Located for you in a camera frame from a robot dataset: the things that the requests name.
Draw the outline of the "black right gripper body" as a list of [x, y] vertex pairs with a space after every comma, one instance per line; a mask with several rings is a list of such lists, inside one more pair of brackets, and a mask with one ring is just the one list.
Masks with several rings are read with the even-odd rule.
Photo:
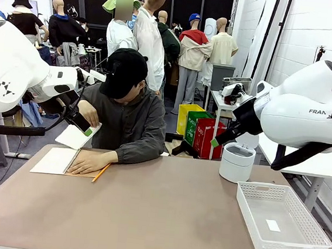
[[234, 134], [248, 132], [251, 135], [258, 135], [262, 132], [261, 121], [254, 109], [255, 101], [256, 99], [251, 98], [233, 111], [235, 121], [231, 124], [231, 128]]

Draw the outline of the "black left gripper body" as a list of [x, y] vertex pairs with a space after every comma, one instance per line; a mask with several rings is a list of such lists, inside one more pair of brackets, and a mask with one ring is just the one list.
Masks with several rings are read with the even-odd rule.
[[80, 95], [76, 91], [68, 91], [57, 96], [57, 102], [61, 106], [58, 112], [63, 117], [76, 117], [79, 114], [77, 102]]

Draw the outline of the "person's right hand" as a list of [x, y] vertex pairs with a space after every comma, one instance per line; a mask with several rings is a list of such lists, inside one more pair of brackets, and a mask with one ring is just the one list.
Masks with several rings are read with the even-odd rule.
[[99, 117], [96, 109], [87, 101], [80, 100], [78, 102], [78, 111], [88, 121], [91, 127], [99, 126]]

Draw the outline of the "person's left hand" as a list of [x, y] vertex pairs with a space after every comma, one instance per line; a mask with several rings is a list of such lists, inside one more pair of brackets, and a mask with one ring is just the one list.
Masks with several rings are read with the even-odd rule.
[[88, 174], [105, 168], [108, 164], [118, 163], [118, 155], [115, 151], [105, 153], [98, 151], [79, 152], [67, 172], [73, 175]]

